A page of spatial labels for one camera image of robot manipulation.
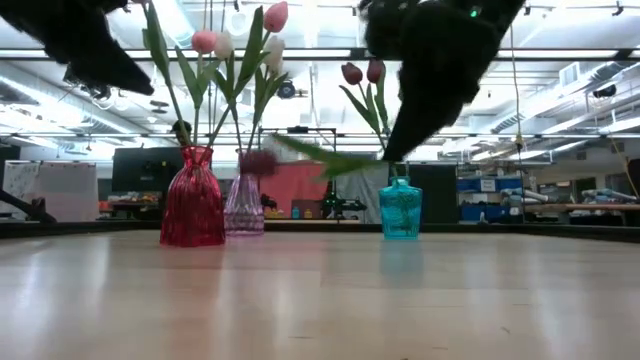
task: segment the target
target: monitor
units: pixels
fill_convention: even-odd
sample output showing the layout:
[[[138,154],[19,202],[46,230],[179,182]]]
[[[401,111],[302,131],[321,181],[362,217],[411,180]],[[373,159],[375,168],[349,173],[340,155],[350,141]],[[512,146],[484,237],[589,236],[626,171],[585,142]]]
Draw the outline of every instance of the monitor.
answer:
[[[166,192],[183,165],[179,147],[116,149],[112,191]]]

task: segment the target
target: white tulip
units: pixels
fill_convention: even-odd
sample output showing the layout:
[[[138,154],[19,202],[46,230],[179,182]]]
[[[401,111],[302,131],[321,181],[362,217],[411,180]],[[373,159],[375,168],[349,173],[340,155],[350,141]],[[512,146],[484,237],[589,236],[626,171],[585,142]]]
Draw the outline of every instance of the white tulip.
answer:
[[[216,54],[216,57],[220,60],[227,60],[231,56],[231,53],[233,53],[233,41],[231,41],[229,34],[226,32],[218,34],[213,53]]]
[[[267,43],[264,46],[264,51],[268,52],[269,55],[264,58],[264,64],[273,71],[278,69],[278,67],[282,67],[282,54],[284,52],[284,40],[279,39],[277,36],[272,36],[269,38]]]
[[[276,65],[275,67],[269,67],[269,72],[275,76],[279,76],[282,75],[282,67],[284,65],[284,62],[282,60],[280,60],[280,62],[278,63],[278,65]]]

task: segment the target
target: vase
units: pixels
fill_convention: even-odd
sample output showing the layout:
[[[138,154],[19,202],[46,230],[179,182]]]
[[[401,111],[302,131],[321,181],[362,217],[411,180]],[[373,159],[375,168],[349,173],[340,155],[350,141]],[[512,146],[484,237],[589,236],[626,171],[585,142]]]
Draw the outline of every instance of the vase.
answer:
[[[185,146],[181,152],[184,166],[169,185],[160,243],[177,247],[222,245],[224,204],[210,168],[213,150]]]
[[[408,176],[391,178],[391,186],[381,189],[380,214],[384,238],[415,240],[420,233],[422,189],[409,186]]]
[[[233,181],[224,207],[224,227],[229,236],[264,233],[264,211],[254,176],[238,175]]]

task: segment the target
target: wooden table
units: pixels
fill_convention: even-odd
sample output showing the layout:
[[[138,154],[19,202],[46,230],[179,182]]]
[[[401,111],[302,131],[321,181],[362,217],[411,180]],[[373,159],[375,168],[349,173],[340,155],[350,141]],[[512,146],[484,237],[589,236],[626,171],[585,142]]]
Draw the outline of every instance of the wooden table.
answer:
[[[0,243],[2,360],[632,360],[640,246],[158,231]]]

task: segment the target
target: pink vase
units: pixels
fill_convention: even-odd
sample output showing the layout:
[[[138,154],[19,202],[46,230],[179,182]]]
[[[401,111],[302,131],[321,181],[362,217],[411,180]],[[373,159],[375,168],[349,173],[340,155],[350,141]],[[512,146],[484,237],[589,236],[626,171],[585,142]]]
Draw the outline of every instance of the pink vase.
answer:
[[[264,212],[254,176],[238,175],[233,181],[224,207],[224,227],[229,236],[264,233]]]
[[[213,150],[182,147],[184,167],[169,186],[160,243],[197,247],[225,243],[222,194],[210,169]]]

